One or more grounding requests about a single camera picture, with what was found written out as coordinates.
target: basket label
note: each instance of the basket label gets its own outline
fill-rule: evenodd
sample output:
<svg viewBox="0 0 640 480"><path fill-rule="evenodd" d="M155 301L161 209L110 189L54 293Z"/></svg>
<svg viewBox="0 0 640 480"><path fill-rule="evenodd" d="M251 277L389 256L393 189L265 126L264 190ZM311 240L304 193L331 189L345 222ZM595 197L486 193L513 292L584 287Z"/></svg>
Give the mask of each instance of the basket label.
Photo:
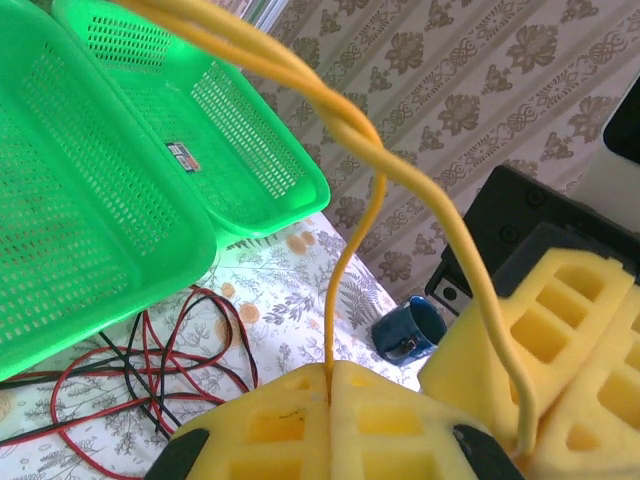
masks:
<svg viewBox="0 0 640 480"><path fill-rule="evenodd" d="M167 148L173 153L173 156L176 157L176 160L180 162L186 172L200 171L200 164L193 158L193 155L183 143L167 143Z"/></svg>

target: wallpaper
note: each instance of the wallpaper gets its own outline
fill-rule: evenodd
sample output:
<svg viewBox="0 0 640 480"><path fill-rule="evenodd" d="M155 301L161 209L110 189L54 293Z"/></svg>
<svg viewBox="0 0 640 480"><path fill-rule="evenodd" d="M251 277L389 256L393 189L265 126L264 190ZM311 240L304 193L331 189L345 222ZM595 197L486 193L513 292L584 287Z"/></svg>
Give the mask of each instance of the wallpaper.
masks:
<svg viewBox="0 0 640 480"><path fill-rule="evenodd" d="M462 213L501 163L569 192L640 70L635 0L290 0L271 34ZM348 238L372 171L296 93L252 82L324 171L333 195L325 214ZM422 292L444 245L431 211L391 184L359 254L401 300Z"/></svg>

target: red wire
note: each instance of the red wire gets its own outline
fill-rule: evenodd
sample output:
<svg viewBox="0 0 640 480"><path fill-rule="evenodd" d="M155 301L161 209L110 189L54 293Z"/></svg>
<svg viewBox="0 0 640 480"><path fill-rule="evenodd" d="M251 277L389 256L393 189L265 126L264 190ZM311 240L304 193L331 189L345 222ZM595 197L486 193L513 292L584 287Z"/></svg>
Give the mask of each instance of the red wire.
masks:
<svg viewBox="0 0 640 480"><path fill-rule="evenodd" d="M191 302L191 300L198 294L201 295L206 295L209 297L210 300L212 300L215 305L222 311L225 311L227 313L227 315L229 313L231 313L233 315L233 317L235 317L237 323L238 323L238 331L240 333L240 336L242 338L242 342L245 345L245 348L247 350L247 354L249 355L249 359L250 359L250 366L251 366L251 376L252 376L252 382L254 387L257 387L258 385L258 372L257 372L257 368L255 366L255 362L253 360L253 356L251 354L251 350L249 348L249 340L248 340L248 336L246 333L246 329L244 327L244 325L242 324L242 321L240 320L240 315L238 314L237 310L235 309L235 307L231 304L231 302L229 302L226 298L224 297L220 297L217 294L215 294L213 291L206 289L206 288L200 288L197 287L195 285L191 286L192 292L189 294L189 296L187 297L186 301L184 302L182 308L180 309L180 314L178 315L178 319L176 321L176 325L171 333L171 336L169 337L167 344L166 345L162 345L162 343L160 342L160 339L158 337L158 335L156 334L153 325L151 323L151 317L149 315L148 311L144 311L142 314L142 343L143 343L143 348L142 350L139 349L128 349L127 347L116 347L118 348L120 351L122 352L127 352L128 354L142 354L143 358L144 358L144 368L141 369L137 369L137 372L141 375L146 375L147 380L148 380L148 386L150 388L150 390L157 396L160 397L160 394L158 392L160 385L161 385L161 374L164 373L165 375L167 374L176 374L176 373L180 373L184 376L184 378L193 386L193 388L198 392L198 394L184 394L184 395L172 395L171 398L177 398L177 399L182 399L182 400L198 400L198 401L208 401L214 404L221 404L224 403L225 401L217 396L211 395L210 393L208 393L207 391L203 390L195 381L194 379L191 377L191 374L186 370L186 367L184 365L182 365L180 363L179 360L187 360L187 361L193 361L193 362L198 362L196 365L189 367L192 370L196 370L196 369L201 369L201 368L206 368L206 367L215 367L220 369L223 373L226 373L229 378L231 378L231 380L238 386L238 388L244 393L249 391L249 388L247 387L247 385L245 384L245 382L231 369L218 364L218 361L222 358L222 356L224 356L227 351L229 350L229 348L231 347L231 343L233 340L233 330L231 327L231 323L227 318L225 318L225 322L226 322L226 327L227 327L227 331L229 332L228 335L226 335L225 338L225 343L223 348L221 349L221 351L216 354L214 357L212 358L207 358L207 357L203 357L200 355L192 355L192 354L186 354L186 353L182 353L182 352L175 352L174 346L175 346L175 342L176 342L176 338L178 335L178 331L180 326L182 325L182 323L185 320L186 317L186 312L187 312L187 308L189 307L189 304ZM153 339L153 341L155 342L155 344L157 345L157 348L160 349L160 351L150 351L149 350L149 345L148 345L148 337L147 337L147 333L150 334L151 338ZM62 384L65 382L65 380L69 377L69 375L72 373L73 369L81 364L82 362L84 362L85 360L87 360L88 358L91 358L95 355L101 354L101 353L105 353L111 351L110 347L100 347L100 348L96 348L88 353L85 353L84 355L82 355L81 357L77 358L76 360L74 360L65 370L63 371L44 371L44 372L28 372L28 373L23 373L20 375L16 375L14 377L12 377L11 379L9 379L9 381L12 380L23 380L23 379L29 379L29 378L34 378L34 377L44 377L44 376L54 376L54 375L59 375L52 394L51 394L51 403L49 406L50 409L50 414L51 414L51 419L53 421L54 424L60 423L60 420L58 419L58 413L56 411L56 403L57 403L57 399L58 399L58 395L60 393L60 388L62 386ZM162 357L163 356L163 351L166 351L167 354L164 358L164 362L160 367L154 367L152 365L151 362L151 358L152 357ZM166 363L171 362L174 367L173 368L167 368L166 367ZM100 372L85 372L82 374L82 376L95 376L95 377L113 377L113 376L123 376L126 375L126 369L124 371L100 371ZM95 420L97 418L102 418L104 416L107 415L112 415L121 411L124 411L126 409L129 408L133 408L136 406L141 406L144 404L149 403L150 405L150 410L153 411L153 413L155 414L156 418L158 419L159 424L162 426L162 428L164 428L167 432L173 434L174 430L173 428L171 428L171 426L169 426L167 424L167 422L164 420L163 418L163 410L160 408L160 405L158 404L157 401L155 401L152 397L144 397L144 398L139 398L139 399L134 399L131 401L128 401L126 403L123 403L121 405L117 405L115 407L111 407L108 408L106 410L103 410L101 412L97 412L91 415L88 415L86 417L82 417L82 418L78 418L75 420L72 420L70 422L66 422L63 423L62 425L58 426L58 427L54 427L51 428L47 431L43 431L43 432L39 432L39 433L34 433L33 435L29 435L27 437L24 438L19 438L16 439L13 442L10 443L3 443L3 446L5 445L16 445L16 444L20 444L20 443L24 443L27 441L31 441L31 440L35 440L38 438L42 438L45 437L47 435L51 435L53 433L57 433L58 435L60 435L60 437L62 438L62 440L69 446L69 448L71 448L76 455L78 455L82 460L84 460L89 466L91 466L92 468L94 468L95 470L97 470L98 472L100 472L102 475L105 475L107 477L111 477L114 478L116 480L139 480L139 477L131 477L131 476L127 476L127 475L121 475L119 473L116 472L112 472L110 470L108 470L107 468L101 466L99 463L97 463L95 460L93 460L89 455L87 455L86 453L84 453L82 451L82 449L80 449L80 447L69 437L69 435L67 434L67 431L77 425L80 425L82 423L91 421L91 420Z"/></svg>

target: mug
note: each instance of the mug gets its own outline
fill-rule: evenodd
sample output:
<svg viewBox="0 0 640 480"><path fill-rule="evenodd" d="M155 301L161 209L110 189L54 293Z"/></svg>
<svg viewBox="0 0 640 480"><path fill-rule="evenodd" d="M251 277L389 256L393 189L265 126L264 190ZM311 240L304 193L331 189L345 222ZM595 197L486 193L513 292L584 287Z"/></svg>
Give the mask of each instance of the mug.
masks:
<svg viewBox="0 0 640 480"><path fill-rule="evenodd" d="M436 308L415 295L383 316L371 336L378 355L403 366L433 353L446 331Z"/></svg>

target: plastic basket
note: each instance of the plastic basket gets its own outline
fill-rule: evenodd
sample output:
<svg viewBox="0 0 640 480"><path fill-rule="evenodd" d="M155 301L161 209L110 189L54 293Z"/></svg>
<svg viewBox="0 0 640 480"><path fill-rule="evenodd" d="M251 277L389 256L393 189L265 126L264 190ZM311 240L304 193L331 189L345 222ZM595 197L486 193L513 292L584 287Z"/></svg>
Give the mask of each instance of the plastic basket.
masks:
<svg viewBox="0 0 640 480"><path fill-rule="evenodd" d="M0 380L197 280L213 226L99 65L0 2Z"/></svg>
<svg viewBox="0 0 640 480"><path fill-rule="evenodd" d="M199 171L185 176L225 230L217 231L219 246L269 235L328 204L320 169L235 67L103 0L56 0L53 15L160 141L195 159Z"/></svg>

